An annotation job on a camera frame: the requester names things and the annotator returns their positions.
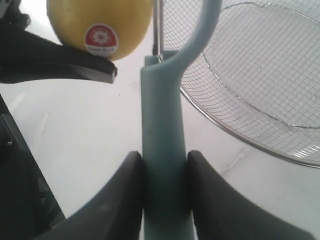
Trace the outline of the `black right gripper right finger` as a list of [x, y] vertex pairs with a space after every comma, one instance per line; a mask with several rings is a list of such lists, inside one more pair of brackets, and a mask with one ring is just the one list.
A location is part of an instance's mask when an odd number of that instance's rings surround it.
[[190, 205], [200, 240], [313, 240], [227, 183], [198, 150], [187, 155]]

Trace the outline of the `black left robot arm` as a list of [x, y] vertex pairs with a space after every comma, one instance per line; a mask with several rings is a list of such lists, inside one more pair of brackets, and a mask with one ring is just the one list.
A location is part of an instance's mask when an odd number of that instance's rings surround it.
[[[113, 83], [116, 66], [9, 24], [0, 26], [0, 81], [47, 79]], [[8, 106], [0, 103], [0, 237], [30, 240], [62, 214]]]

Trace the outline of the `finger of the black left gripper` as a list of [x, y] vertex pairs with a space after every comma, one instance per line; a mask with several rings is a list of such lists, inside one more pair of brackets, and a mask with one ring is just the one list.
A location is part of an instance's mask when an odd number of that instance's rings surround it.
[[117, 67], [109, 60], [56, 44], [19, 29], [0, 29], [0, 82], [76, 79], [112, 84]]

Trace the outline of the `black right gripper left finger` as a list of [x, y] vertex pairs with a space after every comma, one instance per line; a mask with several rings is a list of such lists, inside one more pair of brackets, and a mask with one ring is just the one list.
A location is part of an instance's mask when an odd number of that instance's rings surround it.
[[128, 153], [108, 183], [40, 240], [138, 240], [144, 207], [144, 162]]

